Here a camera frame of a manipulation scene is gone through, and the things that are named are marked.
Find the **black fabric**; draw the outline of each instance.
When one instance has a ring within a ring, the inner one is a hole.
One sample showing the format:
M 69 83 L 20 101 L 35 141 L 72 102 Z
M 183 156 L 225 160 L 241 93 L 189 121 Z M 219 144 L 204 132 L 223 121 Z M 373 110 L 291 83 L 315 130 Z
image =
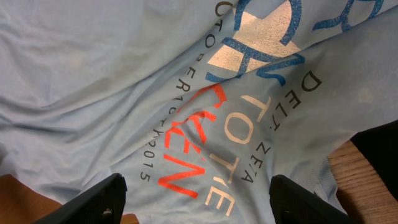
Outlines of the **black fabric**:
M 398 200 L 398 121 L 358 133 L 351 141 Z

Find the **wooden surface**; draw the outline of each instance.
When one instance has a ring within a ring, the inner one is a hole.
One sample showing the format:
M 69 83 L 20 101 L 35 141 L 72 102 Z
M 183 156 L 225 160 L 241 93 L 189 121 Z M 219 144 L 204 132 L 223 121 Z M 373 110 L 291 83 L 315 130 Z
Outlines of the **wooden surface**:
M 329 155 L 339 186 L 338 198 L 351 218 L 360 223 L 397 223 L 398 202 L 358 149 L 347 142 Z M 25 224 L 51 213 L 61 205 L 41 196 L 11 175 L 0 177 L 0 223 Z M 124 215 L 123 224 L 138 223 Z

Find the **brown object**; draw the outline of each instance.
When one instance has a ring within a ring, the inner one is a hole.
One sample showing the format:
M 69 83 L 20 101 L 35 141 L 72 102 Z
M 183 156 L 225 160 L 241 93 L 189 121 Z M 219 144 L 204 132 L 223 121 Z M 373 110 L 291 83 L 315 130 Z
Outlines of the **brown object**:
M 329 155 L 339 186 L 338 198 L 348 215 L 366 224 L 398 223 L 398 202 L 352 142 Z M 0 177 L 0 224 L 26 224 L 61 205 L 39 195 L 13 178 Z M 136 224 L 135 215 L 123 215 L 123 224 Z

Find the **dark object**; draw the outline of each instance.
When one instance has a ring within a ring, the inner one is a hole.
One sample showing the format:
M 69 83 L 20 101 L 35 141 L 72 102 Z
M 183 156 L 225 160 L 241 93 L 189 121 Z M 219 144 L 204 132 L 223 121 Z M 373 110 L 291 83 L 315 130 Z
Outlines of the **dark object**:
M 112 174 L 35 224 L 119 224 L 126 191 L 124 177 Z
M 398 121 L 360 132 L 351 141 L 398 200 Z
M 348 216 L 284 175 L 271 180 L 270 203 L 276 224 L 352 224 Z

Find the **t-shirt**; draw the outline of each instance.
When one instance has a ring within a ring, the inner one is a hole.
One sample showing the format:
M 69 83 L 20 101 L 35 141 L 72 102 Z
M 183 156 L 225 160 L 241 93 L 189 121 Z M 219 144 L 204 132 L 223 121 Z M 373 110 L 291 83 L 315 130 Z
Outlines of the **t-shirt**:
M 60 203 L 108 175 L 141 223 L 274 223 L 283 174 L 397 119 L 396 0 L 0 2 L 0 174 Z

